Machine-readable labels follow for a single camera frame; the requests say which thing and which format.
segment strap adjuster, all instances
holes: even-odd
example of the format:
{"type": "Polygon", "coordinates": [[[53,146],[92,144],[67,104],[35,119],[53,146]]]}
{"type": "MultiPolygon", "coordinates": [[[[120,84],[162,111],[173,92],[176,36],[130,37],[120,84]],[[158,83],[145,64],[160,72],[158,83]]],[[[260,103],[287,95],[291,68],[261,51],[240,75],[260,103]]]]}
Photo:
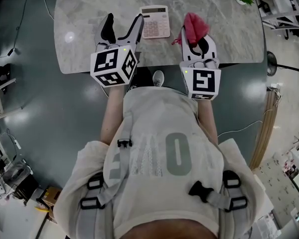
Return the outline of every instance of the strap adjuster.
{"type": "Polygon", "coordinates": [[[223,182],[224,187],[227,189],[239,188],[241,185],[239,176],[235,172],[230,170],[223,172],[223,182]]]}
{"type": "Polygon", "coordinates": [[[102,188],[104,183],[104,178],[103,178],[103,173],[99,172],[95,175],[93,175],[87,184],[88,190],[93,190],[93,189],[100,189],[102,188]]]}
{"type": "Polygon", "coordinates": [[[90,210],[90,209],[104,209],[105,205],[100,204],[99,199],[97,197],[90,197],[90,198],[82,198],[80,201],[80,206],[82,210],[90,210]]]}
{"type": "Polygon", "coordinates": [[[128,145],[131,147],[132,140],[131,139],[119,139],[118,140],[118,148],[120,148],[122,144],[123,144],[124,148],[127,148],[128,145]]]}
{"type": "Polygon", "coordinates": [[[247,207],[247,205],[248,205],[248,202],[247,202],[247,198],[245,196],[232,198],[230,201],[230,207],[228,210],[225,210],[225,212],[229,213],[234,210],[244,209],[247,207]]]}
{"type": "Polygon", "coordinates": [[[200,181],[196,181],[189,190],[190,196],[199,196],[203,203],[207,203],[207,197],[210,192],[214,191],[212,188],[205,188],[200,181]]]}

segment fan stand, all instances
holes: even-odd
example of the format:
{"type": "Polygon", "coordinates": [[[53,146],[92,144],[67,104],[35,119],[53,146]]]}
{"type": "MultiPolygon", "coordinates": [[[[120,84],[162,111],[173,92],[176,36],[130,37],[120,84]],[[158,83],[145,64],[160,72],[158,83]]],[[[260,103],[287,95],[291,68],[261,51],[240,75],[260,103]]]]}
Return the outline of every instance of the fan stand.
{"type": "Polygon", "coordinates": [[[274,76],[278,67],[299,72],[298,68],[277,64],[276,56],[274,55],[274,53],[270,51],[267,51],[267,65],[268,65],[268,69],[267,69],[268,76],[274,76]]]}

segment gray marble table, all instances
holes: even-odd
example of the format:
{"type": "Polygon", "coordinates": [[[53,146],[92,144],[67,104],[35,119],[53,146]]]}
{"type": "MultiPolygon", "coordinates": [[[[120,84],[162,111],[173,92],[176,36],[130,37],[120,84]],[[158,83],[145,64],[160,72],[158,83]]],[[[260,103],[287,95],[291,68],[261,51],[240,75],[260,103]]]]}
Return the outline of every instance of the gray marble table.
{"type": "Polygon", "coordinates": [[[241,6],[236,0],[57,0],[54,40],[62,73],[90,70],[96,50],[94,33],[108,13],[114,15],[116,37],[124,36],[144,5],[168,6],[170,37],[141,39],[139,66],[175,65],[182,60],[178,37],[187,12],[194,12],[210,25],[221,63],[262,62],[264,39],[257,6],[241,6]]]}

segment gray floor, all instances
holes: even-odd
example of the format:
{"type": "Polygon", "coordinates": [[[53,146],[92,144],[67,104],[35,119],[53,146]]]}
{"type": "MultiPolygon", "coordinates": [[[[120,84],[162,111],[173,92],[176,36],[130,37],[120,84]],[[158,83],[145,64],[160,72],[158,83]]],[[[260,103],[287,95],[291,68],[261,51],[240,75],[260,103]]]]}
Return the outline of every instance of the gray floor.
{"type": "MultiPolygon", "coordinates": [[[[47,0],[53,13],[56,0],[47,0]]],[[[3,0],[0,4],[0,56],[13,46],[24,0],[3,0]]],[[[58,66],[53,21],[43,0],[28,0],[17,44],[17,52],[1,58],[0,65],[12,64],[17,83],[3,96],[7,111],[23,110],[0,120],[0,133],[7,128],[22,149],[17,150],[34,170],[42,187],[64,186],[86,142],[99,138],[107,98],[88,74],[63,75],[58,66]]],[[[177,66],[160,68],[165,86],[184,90],[177,66]]],[[[266,67],[236,65],[223,69],[220,94],[213,102],[218,132],[240,129],[260,120],[264,112],[266,67]]],[[[251,159],[260,124],[243,132],[230,133],[247,162],[251,159]]],[[[6,135],[0,136],[10,157],[14,148],[6,135]]]]}

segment white sneaker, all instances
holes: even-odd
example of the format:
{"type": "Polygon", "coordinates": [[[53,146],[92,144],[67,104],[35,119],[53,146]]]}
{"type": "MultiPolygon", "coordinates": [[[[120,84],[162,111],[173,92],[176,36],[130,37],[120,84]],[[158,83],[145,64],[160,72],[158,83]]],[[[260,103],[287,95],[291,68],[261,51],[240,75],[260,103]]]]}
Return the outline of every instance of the white sneaker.
{"type": "Polygon", "coordinates": [[[153,82],[155,87],[161,87],[164,83],[164,73],[157,70],[153,75],[153,82]]]}

